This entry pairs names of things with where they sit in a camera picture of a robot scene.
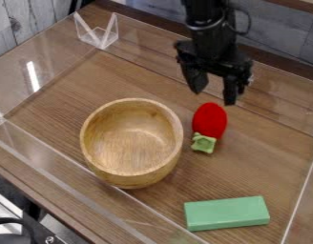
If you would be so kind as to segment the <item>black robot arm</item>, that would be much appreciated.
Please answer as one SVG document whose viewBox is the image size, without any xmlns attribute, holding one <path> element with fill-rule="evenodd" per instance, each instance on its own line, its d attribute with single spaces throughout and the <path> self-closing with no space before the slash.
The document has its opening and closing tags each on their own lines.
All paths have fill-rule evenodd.
<svg viewBox="0 0 313 244">
<path fill-rule="evenodd" d="M 251 16 L 229 0 L 181 0 L 187 10 L 191 40 L 175 43 L 177 62 L 191 90 L 200 94 L 208 74 L 223 78 L 225 106 L 236 104 L 252 78 L 254 61 L 239 49 L 238 36 L 251 29 Z"/>
</svg>

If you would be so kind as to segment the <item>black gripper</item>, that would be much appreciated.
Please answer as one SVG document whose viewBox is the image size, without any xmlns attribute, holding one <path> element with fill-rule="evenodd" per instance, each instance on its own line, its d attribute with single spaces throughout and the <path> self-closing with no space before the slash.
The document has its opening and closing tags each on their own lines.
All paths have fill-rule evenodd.
<svg viewBox="0 0 313 244">
<path fill-rule="evenodd" d="M 231 45 L 220 59 L 204 58 L 196 54 L 195 43 L 180 40 L 175 43 L 177 63 L 193 93 L 200 94 L 209 84 L 208 73 L 224 78 L 224 104 L 236 104 L 239 94 L 246 92 L 252 77 L 252 59 Z"/>
</svg>

